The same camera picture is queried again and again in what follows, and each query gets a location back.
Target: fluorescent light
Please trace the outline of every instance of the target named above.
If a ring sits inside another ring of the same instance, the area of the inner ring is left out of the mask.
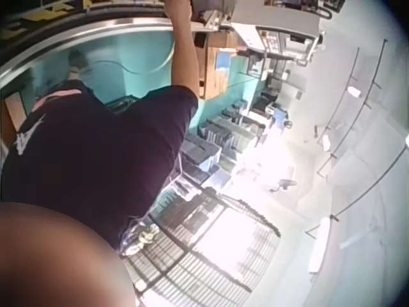
[[[331,142],[328,134],[324,134],[324,136],[322,137],[322,143],[324,146],[324,152],[329,152],[331,149]]]
[[[353,86],[348,87],[348,93],[354,96],[355,98],[359,98],[361,91],[358,90],[357,88],[354,88]]]
[[[325,252],[327,251],[328,239],[330,237],[331,219],[324,217],[321,220],[318,236],[315,241],[313,253],[309,261],[308,271],[310,273],[318,273],[321,269],[324,260]]]

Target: cable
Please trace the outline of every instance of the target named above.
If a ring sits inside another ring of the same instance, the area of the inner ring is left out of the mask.
[[[122,65],[120,62],[110,61],[110,60],[107,60],[107,59],[101,59],[101,60],[98,60],[98,61],[94,61],[94,62],[92,62],[92,63],[93,63],[93,64],[111,63],[111,64],[115,64],[115,65],[121,67],[124,71],[126,71],[126,72],[128,72],[128,73],[130,73],[130,74],[133,74],[133,75],[147,75],[147,74],[152,74],[152,73],[154,73],[154,72],[158,72],[159,70],[161,70],[162,68],[164,68],[165,65],[167,65],[167,64],[169,63],[169,61],[172,59],[173,54],[174,54],[174,42],[173,42],[173,45],[172,45],[172,49],[171,49],[171,51],[169,52],[169,54],[167,55],[167,58],[165,59],[165,61],[164,61],[161,65],[159,65],[157,68],[154,68],[153,70],[150,70],[150,71],[148,71],[148,72],[133,72],[133,71],[131,71],[130,69],[128,69],[127,67],[125,67],[124,65]]]
[[[384,178],[385,176],[391,171],[391,169],[396,165],[396,163],[400,160],[400,158],[403,156],[403,154],[406,152],[406,150],[408,149],[407,146],[405,146],[402,151],[399,153],[399,155],[396,157],[396,159],[394,160],[394,162],[392,162],[392,164],[387,168],[387,170],[382,174],[381,177],[379,177],[379,179],[377,181],[375,181],[373,183],[373,185],[371,185],[361,196],[359,196],[356,200],[354,200],[353,202],[351,202],[348,206],[346,206],[345,208],[343,208],[341,211],[339,211],[337,214],[335,214],[335,217],[340,216],[342,213],[344,213],[345,211],[347,211],[348,209],[350,209],[352,206],[354,206],[354,204],[356,204],[358,201],[360,201],[363,197],[365,197],[369,192],[372,191],[372,189],[374,187],[376,187]],[[320,226],[316,226],[314,228],[311,228],[310,230],[306,231],[305,233],[307,235],[309,235],[310,237],[316,239],[313,235],[310,234],[310,232],[312,232],[315,229],[318,229]]]

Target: blurry skin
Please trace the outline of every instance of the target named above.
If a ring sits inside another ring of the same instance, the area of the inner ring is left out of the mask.
[[[130,276],[97,234],[62,214],[0,204],[0,293],[12,306],[134,307]]]

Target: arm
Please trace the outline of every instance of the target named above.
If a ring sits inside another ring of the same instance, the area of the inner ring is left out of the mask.
[[[190,26],[190,1],[166,0],[165,12],[174,31],[172,85],[186,86],[199,97],[199,63]]]

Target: metal wire shelf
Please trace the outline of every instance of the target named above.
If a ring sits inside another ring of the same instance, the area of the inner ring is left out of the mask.
[[[150,225],[158,232],[124,259],[140,300],[156,297],[157,304],[174,307],[241,306],[271,262],[278,229],[242,201],[200,191],[191,201],[166,191],[143,219],[146,232]]]

